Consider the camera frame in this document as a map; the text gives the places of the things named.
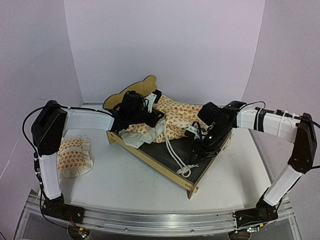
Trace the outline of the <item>grey bed mat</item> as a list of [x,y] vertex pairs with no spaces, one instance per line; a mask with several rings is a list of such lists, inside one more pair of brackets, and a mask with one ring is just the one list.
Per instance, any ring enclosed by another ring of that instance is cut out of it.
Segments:
[[193,165],[188,181],[195,183],[204,172],[208,164],[218,155],[220,148],[207,152],[200,142],[189,137],[182,137],[169,141],[174,153],[169,152],[166,142],[144,143],[139,150],[163,164],[173,172],[177,172],[184,165]]

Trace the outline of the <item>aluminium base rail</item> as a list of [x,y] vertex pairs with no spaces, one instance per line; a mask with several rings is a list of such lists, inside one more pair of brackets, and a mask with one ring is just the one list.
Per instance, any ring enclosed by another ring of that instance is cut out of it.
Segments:
[[249,213],[239,215],[235,210],[209,212],[137,212],[98,207],[68,205],[64,217],[52,215],[46,199],[30,191],[18,221],[15,240],[84,239],[79,229],[97,234],[152,238],[217,237],[242,240],[300,240],[302,238],[288,196],[277,209],[274,220],[259,222]]

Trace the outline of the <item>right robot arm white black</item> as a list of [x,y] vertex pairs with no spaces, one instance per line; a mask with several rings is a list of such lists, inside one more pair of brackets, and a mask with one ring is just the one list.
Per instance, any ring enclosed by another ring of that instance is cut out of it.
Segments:
[[320,124],[309,113],[295,114],[286,110],[257,107],[256,102],[232,101],[223,107],[212,102],[203,105],[185,135],[196,142],[196,161],[218,151],[218,145],[236,128],[250,130],[265,164],[272,174],[272,184],[262,203],[252,209],[252,218],[262,222],[296,182],[312,169]]

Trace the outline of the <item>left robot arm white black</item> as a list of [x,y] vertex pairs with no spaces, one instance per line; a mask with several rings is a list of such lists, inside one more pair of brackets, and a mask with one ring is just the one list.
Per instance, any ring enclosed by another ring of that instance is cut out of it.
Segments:
[[130,125],[146,124],[154,128],[164,113],[154,109],[162,96],[155,90],[142,95],[134,90],[127,91],[122,101],[113,108],[94,109],[88,107],[64,106],[55,100],[29,113],[39,113],[31,125],[32,138],[27,138],[34,149],[34,170],[36,177],[49,199],[48,211],[57,219],[67,214],[67,207],[58,199],[63,198],[58,179],[58,151],[65,135],[70,130],[101,130],[120,132]]

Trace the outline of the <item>wooden pet bed frame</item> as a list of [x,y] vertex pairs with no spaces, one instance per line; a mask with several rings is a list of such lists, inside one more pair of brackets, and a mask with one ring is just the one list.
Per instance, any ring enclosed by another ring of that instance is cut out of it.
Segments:
[[[103,103],[102,107],[105,110],[113,108],[116,104],[122,102],[122,99],[127,91],[135,91],[143,96],[149,95],[151,92],[155,90],[159,90],[156,85],[157,78],[154,75],[147,76],[144,80],[138,81],[136,83],[131,84],[130,86],[123,89],[120,93],[113,94],[109,96]],[[223,152],[229,145],[230,140],[232,138],[232,132],[230,132],[226,139],[222,143],[221,151],[218,155],[208,164],[208,166],[204,169],[203,173],[200,175],[198,180],[195,183],[190,182],[187,178],[191,174],[191,168],[193,165],[184,165],[180,168],[177,172],[172,171],[171,169],[167,168],[154,158],[150,157],[149,155],[145,154],[139,148],[134,148],[129,145],[126,145],[122,137],[119,135],[120,131],[111,131],[107,132],[107,137],[110,143],[118,143],[129,152],[134,154],[136,157],[141,159],[143,162],[160,172],[161,174],[165,175],[170,180],[174,181],[178,185],[182,186],[184,189],[187,190],[187,194],[191,197],[194,193],[198,191],[198,185],[203,177],[207,174],[209,168],[213,164],[215,158]],[[170,144],[170,140],[168,140],[167,135],[165,135],[165,143],[167,144],[167,148],[170,153],[174,153],[172,146]]]

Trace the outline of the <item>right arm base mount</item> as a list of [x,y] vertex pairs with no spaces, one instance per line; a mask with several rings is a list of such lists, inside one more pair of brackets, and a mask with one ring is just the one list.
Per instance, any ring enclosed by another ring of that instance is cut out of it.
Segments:
[[237,210],[232,214],[236,222],[236,230],[259,227],[278,219],[278,209],[282,199],[276,205],[270,205],[264,200],[264,194],[259,198],[254,208]]

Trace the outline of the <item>small duck print pillow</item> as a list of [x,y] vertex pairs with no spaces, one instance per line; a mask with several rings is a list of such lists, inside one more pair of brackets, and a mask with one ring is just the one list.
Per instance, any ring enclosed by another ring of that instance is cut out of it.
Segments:
[[91,141],[86,136],[63,137],[57,152],[58,177],[75,178],[92,171],[94,162],[90,149]]

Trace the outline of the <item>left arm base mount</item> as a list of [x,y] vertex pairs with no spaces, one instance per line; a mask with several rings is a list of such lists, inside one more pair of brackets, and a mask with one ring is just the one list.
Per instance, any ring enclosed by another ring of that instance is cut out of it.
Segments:
[[41,212],[48,217],[81,224],[84,219],[85,209],[65,203],[64,196],[61,195],[55,199],[45,197],[41,204]]

